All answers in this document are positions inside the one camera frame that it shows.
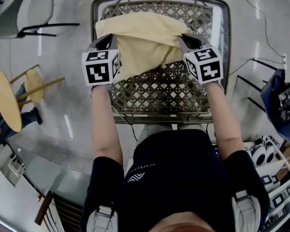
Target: shopping cart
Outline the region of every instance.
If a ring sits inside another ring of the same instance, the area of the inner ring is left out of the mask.
[[[231,19],[221,0],[94,0],[91,6],[91,40],[97,39],[100,20],[134,12],[153,12],[184,22],[192,33],[206,38],[222,56],[227,92],[231,59]],[[205,89],[190,76],[183,61],[147,71],[113,85],[111,103],[122,116],[116,123],[212,123]]]

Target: polished concrete floor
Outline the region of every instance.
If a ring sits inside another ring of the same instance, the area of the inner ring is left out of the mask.
[[[30,0],[24,0],[18,15],[18,27],[27,24]],[[55,38],[25,37],[24,39],[0,40],[0,69],[13,78],[25,69],[39,64],[44,81],[65,77],[65,81],[53,85],[45,92],[45,99],[37,104],[43,118],[39,126],[32,123],[10,139],[49,161],[73,170],[90,173],[90,98],[85,84],[81,55],[86,51],[90,39],[90,5],[93,0],[55,0],[54,15],[50,23],[80,23],[78,27],[43,29],[56,33]],[[268,45],[264,30],[264,17],[246,0],[224,0],[231,8],[232,59],[231,72],[249,58],[259,57],[281,62]],[[267,33],[271,46],[279,54],[287,55],[286,79],[290,82],[290,0],[250,0],[267,16]],[[6,1],[0,9],[7,6]],[[273,63],[278,68],[282,65]],[[236,74],[230,76],[227,98],[241,122],[244,140],[255,139],[263,134],[276,136],[266,115],[249,103],[247,96],[260,101],[253,88],[243,82],[236,83],[236,75],[262,86],[272,74],[266,67],[249,62]],[[23,80],[14,84],[17,90]],[[23,111],[30,110],[32,104]],[[143,125],[134,126],[138,136]],[[124,152],[124,164],[132,157],[136,145],[131,127],[118,125],[119,137]],[[213,126],[209,133],[214,140]]]

